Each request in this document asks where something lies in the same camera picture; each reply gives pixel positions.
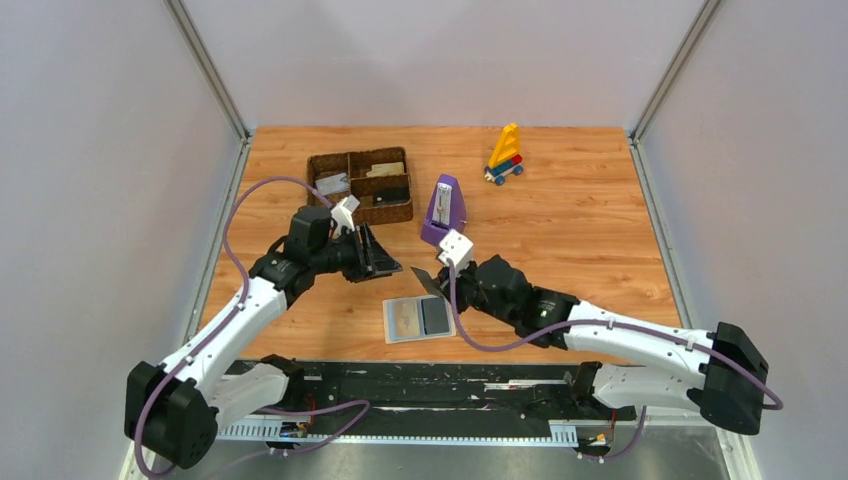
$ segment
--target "white robotic arm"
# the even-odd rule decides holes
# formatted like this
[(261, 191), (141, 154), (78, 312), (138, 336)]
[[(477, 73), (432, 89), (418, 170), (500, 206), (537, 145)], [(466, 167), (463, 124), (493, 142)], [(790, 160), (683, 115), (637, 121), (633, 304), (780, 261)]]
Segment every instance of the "white robotic arm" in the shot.
[[(445, 265), (436, 278), (413, 269), (432, 294), (451, 298), (449, 266), (455, 267), (455, 309), (471, 307), (515, 329), (529, 343), (626, 358), (640, 366), (581, 364), (573, 395), (591, 396), (606, 407), (658, 406), (699, 412), (716, 426), (737, 433), (759, 432), (763, 391), (704, 348), (738, 363), (760, 382), (768, 364), (738, 327), (719, 323), (715, 332), (666, 327), (610, 312), (573, 295), (532, 285), (500, 256), (477, 265), (473, 243), (450, 231), (439, 244)], [(554, 325), (569, 322), (562, 328)], [(458, 325), (460, 333), (465, 334)], [(539, 334), (541, 330), (548, 333)], [(657, 333), (671, 337), (659, 338)], [(476, 345), (488, 351), (499, 347)]]
[[(144, 405), (153, 402), (142, 425), (142, 444), (189, 468), (203, 458), (220, 429), (245, 415), (273, 404), (298, 408), (303, 369), (285, 358), (270, 355), (245, 374), (222, 377), (259, 332), (312, 287), (316, 275), (341, 272), (348, 281), (362, 282), (401, 271), (367, 224), (353, 226), (351, 212), (357, 205), (348, 197), (332, 210), (301, 208), (288, 235), (250, 269), (247, 295), (237, 292), (158, 366), (140, 362), (127, 378), (124, 433), (133, 438)], [(162, 393), (151, 398), (163, 382)]]

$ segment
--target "purple cable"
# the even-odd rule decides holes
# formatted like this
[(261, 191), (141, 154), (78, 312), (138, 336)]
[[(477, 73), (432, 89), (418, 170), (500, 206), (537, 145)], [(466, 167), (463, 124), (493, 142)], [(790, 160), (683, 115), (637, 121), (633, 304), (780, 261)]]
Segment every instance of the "purple cable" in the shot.
[[(339, 410), (344, 410), (346, 408), (353, 407), (353, 406), (356, 406), (356, 405), (362, 405), (362, 410), (359, 413), (357, 413), (356, 416), (353, 417), (349, 422), (347, 422), (347, 424), (345, 424), (345, 426), (340, 428), (336, 433), (334, 433), (334, 434), (330, 435), (329, 437), (325, 438), (324, 440), (321, 440), (320, 442), (318, 442), (314, 445), (310, 445), (308, 447), (298, 448), (297, 450), (284, 450), (284, 452), (286, 452), (286, 455), (293, 455), (295, 453), (308, 453), (308, 452), (318, 450), (319, 448), (326, 446), (327, 444), (329, 444), (333, 440), (342, 436), (344, 434), (344, 432), (346, 432), (350, 427), (352, 427), (354, 424), (356, 424), (356, 422), (358, 422), (359, 419), (361, 419), (365, 415), (365, 412), (367, 412), (368, 409), (371, 408), (371, 402), (369, 402), (368, 400), (352, 400), (350, 402), (342, 403), (340, 405), (336, 405), (336, 406), (333, 406), (333, 407), (320, 408), (318, 410), (311, 410), (311, 411), (308, 411), (308, 412), (289, 412), (289, 411), (286, 411), (286, 410), (280, 410), (278, 408), (273, 408), (273, 407), (265, 407), (265, 408), (261, 409), (260, 411), (263, 412), (263, 413), (273, 413), (273, 414), (278, 414), (278, 415), (303, 415), (303, 414), (307, 414), (307, 413), (309, 415), (324, 415), (324, 414), (327, 414), (327, 413), (338, 412)], [(232, 463), (229, 463), (229, 464), (221, 467), (216, 472), (212, 473), (212, 475), (209, 475), (208, 477), (206, 477), (204, 480), (209, 480), (210, 478), (217, 477), (218, 475), (221, 475), (222, 473), (228, 472), (228, 471), (232, 470), (233, 468), (241, 465), (242, 463), (249, 462), (250, 460), (253, 460), (255, 458), (272, 455), (272, 454), (276, 453), (277, 451), (278, 450), (272, 449), (270, 451), (269, 450), (260, 450), (258, 452), (249, 453), (249, 454), (233, 461)]]
[[(247, 299), (248, 290), (250, 289), (250, 277), (248, 277), (247, 270), (244, 268), (244, 265), (242, 265), (242, 263), (238, 260), (236, 255), (233, 253), (233, 250), (230, 248), (230, 242), (227, 240), (227, 233), (230, 231), (230, 224), (232, 223), (233, 217), (235, 216), (235, 214), (238, 211), (241, 204), (244, 202), (244, 200), (251, 193), (253, 193), (254, 191), (256, 191), (256, 189), (258, 189), (259, 187), (261, 187), (263, 185), (266, 185), (266, 184), (271, 183), (271, 182), (278, 182), (278, 181), (286, 181), (286, 182), (297, 183), (298, 185), (301, 185), (304, 188), (306, 188), (307, 190), (309, 190), (310, 192), (312, 192), (312, 194), (315, 195), (315, 198), (320, 200), (321, 203), (323, 203), (327, 208), (333, 208), (333, 204), (329, 200), (327, 200), (326, 197), (324, 197), (323, 195), (318, 193), (318, 191), (315, 190), (311, 185), (304, 182), (303, 180), (300, 180), (299, 178), (294, 178), (294, 177), (289, 177), (289, 176), (268, 177), (268, 178), (256, 183), (252, 187), (248, 188), (247, 191), (245, 191), (241, 195), (241, 197), (239, 197), (238, 200), (236, 200), (235, 205), (233, 205), (233, 210), (232, 210), (232, 212), (230, 212), (229, 217), (227, 217), (227, 222), (224, 224), (224, 239), (223, 239), (224, 251), (227, 252), (227, 256), (236, 265), (236, 268), (238, 269), (239, 274), (241, 275), (241, 281), (242, 281), (242, 292), (241, 292), (241, 295), (239, 296), (239, 301), (237, 302), (236, 305), (238, 305), (239, 303), (244, 303), (244, 301)], [(227, 328), (227, 325), (230, 324), (230, 322), (233, 320), (233, 318), (236, 316), (236, 314), (238, 312), (239, 312), (238, 307), (234, 306), (233, 309), (230, 310), (230, 313), (228, 313), (227, 316), (224, 317), (224, 320), (222, 320), (221, 323), (219, 323), (218, 326), (215, 327), (212, 330), (212, 332), (210, 332), (209, 335), (206, 336), (206, 338), (204, 338), (203, 340), (198, 342), (198, 344), (195, 345), (195, 347), (191, 349), (191, 351), (188, 353), (187, 356), (190, 356), (190, 357), (198, 356), (198, 354), (200, 354), (200, 352), (206, 347), (206, 345), (209, 345), (209, 343), (212, 340), (214, 340), (215, 337), (217, 337), (218, 334), (221, 333), (222, 330)], [(157, 398), (159, 398), (159, 395), (162, 393), (162, 390), (165, 389), (165, 386), (168, 384), (168, 382), (173, 380), (174, 377), (183, 368), (185, 368), (185, 366), (186, 366), (186, 360), (185, 360), (185, 358), (183, 358), (182, 360), (180, 360), (174, 366), (174, 368), (170, 372), (168, 372), (167, 375), (165, 375), (165, 378), (163, 378), (162, 381), (159, 382), (159, 385), (156, 385), (156, 388), (153, 389), (153, 392), (150, 394), (150, 397), (148, 397), (147, 401), (144, 402), (144, 406), (141, 409), (141, 414), (138, 417), (138, 423), (136, 424), (135, 433), (133, 435), (133, 441), (135, 442), (135, 446), (134, 446), (135, 461), (136, 461), (136, 464), (138, 465), (138, 469), (141, 471), (141, 473), (144, 474), (144, 476), (146, 476), (148, 478), (154, 478), (154, 479), (164, 478), (168, 474), (173, 472), (174, 469), (176, 468), (176, 465), (171, 465), (161, 472), (154, 472), (153, 470), (151, 470), (150, 467), (148, 467), (147, 464), (144, 463), (144, 453), (141, 450), (141, 437), (142, 437), (142, 433), (144, 432), (144, 424), (147, 423), (147, 417), (150, 415), (150, 410), (153, 408), (153, 403), (156, 401)]]
[[(448, 271), (450, 273), (451, 309), (453, 310), (453, 317), (454, 317), (454, 323), (456, 324), (456, 329), (459, 331), (459, 335), (469, 345), (476, 348), (477, 350), (481, 350), (483, 352), (505, 352), (507, 350), (512, 350), (513, 348), (520, 347), (521, 345), (524, 345), (525, 343), (532, 342), (533, 340), (536, 340), (537, 338), (539, 338), (543, 335), (547, 335), (551, 332), (554, 332), (556, 330), (561, 330), (561, 329), (566, 328), (566, 327), (576, 327), (576, 326), (580, 326), (580, 325), (593, 325), (593, 326), (596, 326), (596, 327), (607, 327), (607, 326), (609, 326), (609, 322), (605, 321), (605, 320), (596, 320), (596, 319), (567, 320), (565, 322), (557, 322), (553, 325), (549, 325), (549, 326), (547, 326), (547, 327), (545, 327), (545, 328), (543, 328), (543, 329), (541, 329), (537, 332), (533, 332), (530, 335), (527, 335), (526, 337), (521, 338), (521, 339), (519, 339), (515, 342), (508, 344), (508, 345), (501, 345), (501, 346), (497, 346), (497, 347), (491, 347), (491, 346), (488, 346), (488, 345), (481, 345), (481, 344), (475, 342), (474, 339), (471, 338), (468, 335), (468, 332), (465, 331), (465, 328), (462, 326), (462, 323), (459, 321), (459, 311), (456, 308), (456, 267), (454, 266), (453, 262), (451, 262), (450, 260), (448, 260)], [(648, 328), (648, 327), (643, 327), (642, 325), (633, 325), (633, 324), (629, 324), (629, 323), (620, 322), (620, 323), (615, 324), (615, 328), (623, 328), (625, 330), (633, 330), (634, 332), (644, 333), (645, 335), (651, 335), (651, 336), (656, 337), (656, 338), (667, 340), (667, 341), (672, 342), (676, 345), (687, 345), (689, 343), (688, 339), (676, 337), (674, 335), (669, 335), (665, 332), (659, 332), (657, 330), (653, 330), (653, 329)], [(710, 355), (712, 357), (717, 358), (718, 360), (720, 360), (721, 362), (726, 364), (728, 367), (735, 370), (736, 373), (738, 373), (739, 375), (742, 375), (745, 378), (745, 380), (753, 383), (754, 386), (757, 387), (758, 390), (760, 390), (766, 396), (768, 396), (774, 402), (774, 404), (773, 405), (768, 405), (768, 404), (763, 405), (763, 410), (782, 410), (783, 409), (783, 400), (781, 400), (780, 397), (778, 397), (777, 394), (774, 393), (774, 391), (772, 391), (772, 389), (770, 389), (763, 382), (761, 382), (759, 378), (755, 377), (753, 374), (751, 374), (751, 372), (742, 368), (741, 365), (739, 365), (738, 363), (734, 362), (733, 360), (727, 358), (727, 356), (722, 354), (721, 352), (717, 352), (710, 347), (705, 347), (705, 346), (698, 344), (698, 343), (695, 343), (692, 346), (695, 348), (695, 350), (698, 350), (699, 352), (706, 353), (707, 355)]]

